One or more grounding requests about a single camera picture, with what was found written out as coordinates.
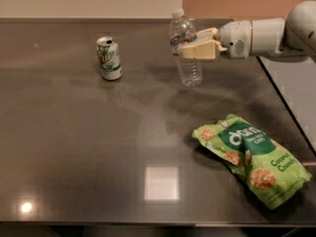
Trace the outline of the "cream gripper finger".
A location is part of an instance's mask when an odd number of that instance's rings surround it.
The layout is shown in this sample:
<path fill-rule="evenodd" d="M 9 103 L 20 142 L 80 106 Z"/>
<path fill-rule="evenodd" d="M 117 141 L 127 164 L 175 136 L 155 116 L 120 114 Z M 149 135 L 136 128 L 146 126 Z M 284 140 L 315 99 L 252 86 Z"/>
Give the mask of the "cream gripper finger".
<path fill-rule="evenodd" d="M 215 59 L 227 48 L 217 40 L 187 43 L 180 46 L 180 55 L 185 59 Z"/>
<path fill-rule="evenodd" d="M 198 41 L 217 40 L 218 33 L 219 33 L 219 29 L 217 28 L 209 28 L 202 31 L 198 31 L 197 40 Z"/>

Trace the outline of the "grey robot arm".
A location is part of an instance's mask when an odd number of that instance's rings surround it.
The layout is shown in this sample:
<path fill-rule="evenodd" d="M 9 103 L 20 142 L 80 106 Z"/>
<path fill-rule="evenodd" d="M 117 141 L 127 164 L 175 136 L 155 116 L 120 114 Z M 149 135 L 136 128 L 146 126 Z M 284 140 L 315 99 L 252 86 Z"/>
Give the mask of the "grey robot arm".
<path fill-rule="evenodd" d="M 234 21 L 199 31 L 196 40 L 180 45 L 179 52 L 182 58 L 198 60 L 219 55 L 228 59 L 316 56 L 316 2 L 297 4 L 285 20 Z"/>

